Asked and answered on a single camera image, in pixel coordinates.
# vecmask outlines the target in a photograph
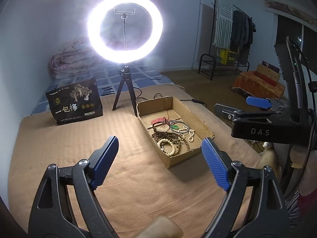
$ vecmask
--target blue sheet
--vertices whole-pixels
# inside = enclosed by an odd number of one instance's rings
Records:
[[[143,88],[160,84],[173,84],[173,82],[168,77],[161,75],[158,71],[149,66],[130,66],[130,72],[134,87]],[[81,72],[63,79],[53,80],[45,93],[58,87],[85,81],[91,78],[96,79],[99,96],[116,94],[121,81],[117,67],[107,66],[94,69],[92,71]],[[122,91],[127,90],[127,86],[124,84]],[[44,94],[32,114],[42,113],[49,110],[49,102],[46,98],[46,95]]]

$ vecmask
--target tripod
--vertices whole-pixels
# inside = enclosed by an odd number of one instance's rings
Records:
[[[128,15],[133,15],[134,13],[135,13],[135,9],[133,9],[133,12],[118,12],[117,9],[115,8],[115,14],[121,14],[121,19],[123,21],[123,35],[124,35],[124,50],[125,51],[128,50],[127,45],[126,45],[126,19],[128,18]],[[137,102],[136,102],[136,97],[135,97],[135,93],[134,93],[134,88],[133,88],[133,84],[132,84],[132,78],[131,78],[129,66],[126,65],[124,67],[124,69],[121,70],[121,72],[122,72],[122,75],[121,75],[122,79],[121,79],[119,87],[118,87],[118,92],[116,95],[116,99],[115,99],[115,103],[114,103],[114,106],[112,108],[112,111],[116,110],[117,103],[118,103],[123,85],[124,85],[124,83],[126,83],[126,85],[128,86],[134,114],[135,114],[135,116],[137,116]]]

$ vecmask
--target mattress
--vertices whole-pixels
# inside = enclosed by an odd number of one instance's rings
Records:
[[[173,82],[166,76],[161,75],[158,71],[154,70],[152,67],[147,65],[135,65],[133,63],[129,64],[130,72],[132,77],[132,83],[134,87],[143,88],[147,86],[160,85],[160,84],[173,84]],[[78,74],[69,75],[61,79],[55,79],[52,81],[50,86],[47,88],[46,92],[52,91],[61,86],[68,84],[78,83],[91,78],[95,78],[97,82],[99,96],[107,96],[116,94],[121,77],[119,75],[120,67],[114,63],[107,63],[101,67],[94,68],[90,71],[83,71]],[[124,84],[122,91],[127,91],[127,85]],[[42,113],[49,111],[49,102],[46,95],[40,99],[39,103],[35,107],[32,114]]]
[[[191,99],[174,85],[148,86],[142,96]],[[201,237],[225,196],[217,186],[202,154],[167,169],[159,158],[138,118],[128,92],[121,94],[117,110],[112,111],[115,95],[101,97],[104,115],[94,119],[58,126],[50,112],[22,120],[9,172],[10,211],[28,229],[33,199],[47,166],[71,166],[100,148],[110,135],[119,139],[119,151],[96,196],[108,220],[121,238],[132,237],[157,216],[174,220],[185,238]],[[244,141],[231,137],[231,129],[200,104],[183,102],[215,134],[215,143],[232,160],[254,167],[260,156]],[[236,226],[248,208],[250,191],[245,195]],[[86,228],[70,190],[74,214]]]

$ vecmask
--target screw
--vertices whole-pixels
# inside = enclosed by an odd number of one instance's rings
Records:
[[[85,166],[86,164],[88,164],[88,160],[87,159],[83,159],[79,161],[79,165],[81,166]]]
[[[267,172],[271,172],[272,168],[270,166],[264,166],[264,170]]]
[[[242,166],[242,163],[240,161],[233,161],[232,164],[235,166],[235,167],[240,167]]]
[[[56,165],[55,164],[51,164],[47,168],[48,168],[48,170],[54,170],[56,168]]]

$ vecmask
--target yellow box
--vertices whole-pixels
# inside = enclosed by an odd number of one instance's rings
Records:
[[[237,53],[230,50],[220,49],[221,64],[234,65]]]

